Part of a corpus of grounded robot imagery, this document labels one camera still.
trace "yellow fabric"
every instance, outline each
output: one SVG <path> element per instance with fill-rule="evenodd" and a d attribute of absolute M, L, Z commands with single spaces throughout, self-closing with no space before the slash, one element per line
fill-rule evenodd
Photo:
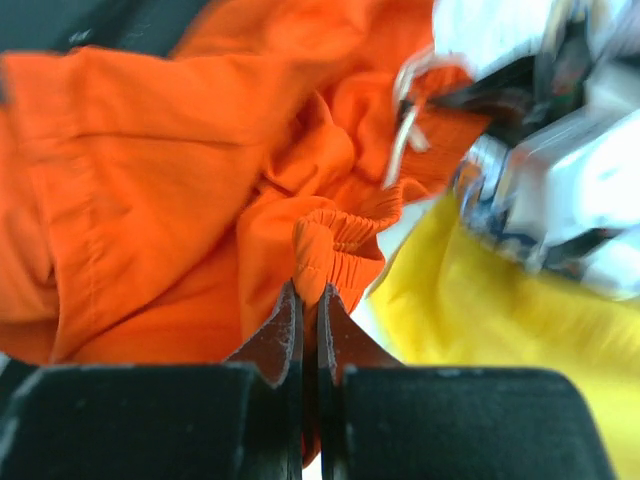
<path fill-rule="evenodd" d="M 451 196 L 416 226 L 371 295 L 417 365 L 558 370 L 586 397 L 622 479 L 640 478 L 640 308 L 529 276 L 458 225 Z"/>

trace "orange jacket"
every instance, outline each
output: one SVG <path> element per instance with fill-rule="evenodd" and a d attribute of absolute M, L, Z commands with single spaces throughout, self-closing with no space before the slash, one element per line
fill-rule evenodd
<path fill-rule="evenodd" d="M 375 235 L 446 184 L 484 118 L 425 112 L 432 147 L 381 191 L 391 85 L 425 0 L 228 0 L 171 60 L 1 58 L 0 350 L 29 362 L 219 361 L 293 277 L 347 308 Z M 429 73 L 423 94 L 468 81 Z"/>

